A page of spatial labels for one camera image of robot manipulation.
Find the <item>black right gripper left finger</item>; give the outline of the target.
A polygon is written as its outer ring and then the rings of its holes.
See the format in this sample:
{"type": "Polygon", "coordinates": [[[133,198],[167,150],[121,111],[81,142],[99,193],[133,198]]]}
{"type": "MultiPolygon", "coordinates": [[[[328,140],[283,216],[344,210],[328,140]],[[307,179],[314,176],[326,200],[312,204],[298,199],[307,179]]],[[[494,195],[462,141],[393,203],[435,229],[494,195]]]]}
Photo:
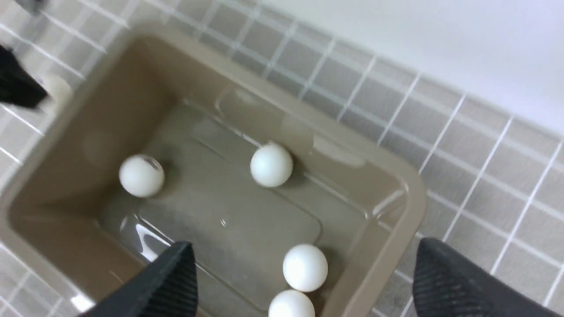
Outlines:
{"type": "Polygon", "coordinates": [[[83,317],[195,317],[199,305],[192,244],[173,243],[83,317]]]}

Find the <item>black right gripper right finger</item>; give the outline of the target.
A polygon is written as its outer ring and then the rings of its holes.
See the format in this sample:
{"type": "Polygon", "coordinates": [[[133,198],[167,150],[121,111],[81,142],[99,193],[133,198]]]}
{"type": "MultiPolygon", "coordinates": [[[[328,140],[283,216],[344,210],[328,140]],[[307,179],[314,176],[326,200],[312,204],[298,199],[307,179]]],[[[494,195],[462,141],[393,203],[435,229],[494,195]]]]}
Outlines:
{"type": "Polygon", "coordinates": [[[419,242],[412,283],[419,317],[556,317],[434,237],[419,242]]]}

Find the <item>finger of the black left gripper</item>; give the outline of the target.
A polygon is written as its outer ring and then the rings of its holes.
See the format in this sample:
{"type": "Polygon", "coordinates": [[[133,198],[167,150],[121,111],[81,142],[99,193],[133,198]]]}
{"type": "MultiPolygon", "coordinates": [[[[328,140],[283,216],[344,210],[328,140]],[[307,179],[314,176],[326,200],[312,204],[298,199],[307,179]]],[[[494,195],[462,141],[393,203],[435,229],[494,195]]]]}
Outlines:
{"type": "Polygon", "coordinates": [[[0,47],[0,102],[35,110],[48,92],[20,64],[12,48],[0,47]]]}

